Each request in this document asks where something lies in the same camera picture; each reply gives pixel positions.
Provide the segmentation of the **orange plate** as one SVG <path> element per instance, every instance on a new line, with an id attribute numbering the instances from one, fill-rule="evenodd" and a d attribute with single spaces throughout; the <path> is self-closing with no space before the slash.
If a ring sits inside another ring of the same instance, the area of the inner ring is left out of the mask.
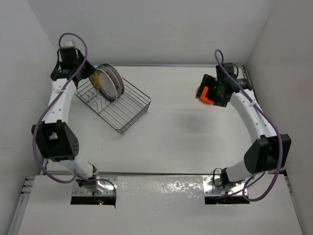
<path id="1" fill-rule="evenodd" d="M 202 103 L 204 104 L 207 104 L 207 105 L 213 105 L 214 102 L 209 100 L 207 97 L 206 97 L 206 94 L 207 92 L 209 91 L 209 88 L 207 86 L 204 87 L 201 95 L 198 95 L 198 92 L 200 91 L 200 87 L 197 88 L 197 91 L 196 91 L 196 98 L 199 99 Z"/>

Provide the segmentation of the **white plate red characters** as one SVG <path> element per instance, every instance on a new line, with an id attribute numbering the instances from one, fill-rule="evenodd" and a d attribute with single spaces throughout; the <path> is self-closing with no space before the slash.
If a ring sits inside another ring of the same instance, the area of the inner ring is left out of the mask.
<path id="1" fill-rule="evenodd" d="M 120 75 L 120 73 L 117 71 L 117 69 L 113 65 L 108 64 L 108 63 L 104 63 L 102 65 L 105 66 L 106 68 L 108 68 L 114 74 L 114 76 L 116 77 L 116 81 L 118 82 L 118 86 L 119 86 L 119 89 L 120 89 L 120 95 L 118 97 L 120 97 L 124 93 L 124 91 L 125 91 L 125 87 L 124 87 L 124 82 L 123 82 L 122 76 Z"/>

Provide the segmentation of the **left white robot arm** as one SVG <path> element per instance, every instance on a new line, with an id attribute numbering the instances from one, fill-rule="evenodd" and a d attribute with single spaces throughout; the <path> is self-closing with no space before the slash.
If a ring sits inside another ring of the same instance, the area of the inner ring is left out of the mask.
<path id="1" fill-rule="evenodd" d="M 51 73 L 52 92 L 47 109 L 32 126 L 32 147 L 36 163 L 41 170 L 59 183 L 66 183 L 49 173 L 40 158 L 59 163 L 74 174 L 72 180 L 81 188 L 96 190 L 96 168 L 84 160 L 79 153 L 79 141 L 68 125 L 70 105 L 79 82 L 89 79 L 100 87 L 95 67 L 70 40 L 57 51 L 57 63 Z"/>

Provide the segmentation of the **white plate teal rim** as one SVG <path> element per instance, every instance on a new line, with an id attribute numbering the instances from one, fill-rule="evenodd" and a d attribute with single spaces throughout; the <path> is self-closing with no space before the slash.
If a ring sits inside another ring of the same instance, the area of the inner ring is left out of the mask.
<path id="1" fill-rule="evenodd" d="M 116 77 L 105 66 L 100 65 L 96 68 L 100 79 L 99 93 L 109 102 L 115 102 L 120 95 L 120 89 Z"/>

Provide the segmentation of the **yellow patterned plate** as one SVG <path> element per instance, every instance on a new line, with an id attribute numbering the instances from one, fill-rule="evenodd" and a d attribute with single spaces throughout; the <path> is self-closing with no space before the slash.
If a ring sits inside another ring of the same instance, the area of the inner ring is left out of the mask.
<path id="1" fill-rule="evenodd" d="M 96 90 L 100 90 L 99 74 L 96 71 L 89 76 L 89 80 Z"/>

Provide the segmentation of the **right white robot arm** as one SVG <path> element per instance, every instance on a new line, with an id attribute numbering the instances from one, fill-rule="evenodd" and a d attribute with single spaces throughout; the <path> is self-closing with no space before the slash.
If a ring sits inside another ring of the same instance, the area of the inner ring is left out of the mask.
<path id="1" fill-rule="evenodd" d="M 226 107 L 231 104 L 240 115 L 251 139 L 251 147 L 239 163 L 222 169 L 220 186 L 223 188 L 240 183 L 257 173 L 284 167 L 291 147 L 288 134 L 277 137 L 268 120 L 261 114 L 254 91 L 248 79 L 238 78 L 238 67 L 233 63 L 216 66 L 216 77 L 203 76 L 196 98 L 203 102 Z"/>

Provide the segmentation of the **dark wire dish rack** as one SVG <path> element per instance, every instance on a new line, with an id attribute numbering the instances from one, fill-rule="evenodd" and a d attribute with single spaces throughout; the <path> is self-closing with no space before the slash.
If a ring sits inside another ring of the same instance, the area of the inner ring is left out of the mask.
<path id="1" fill-rule="evenodd" d="M 124 93 L 115 102 L 106 100 L 90 81 L 83 82 L 76 91 L 76 97 L 96 113 L 116 132 L 123 135 L 145 113 L 151 104 L 151 98 L 123 79 Z"/>

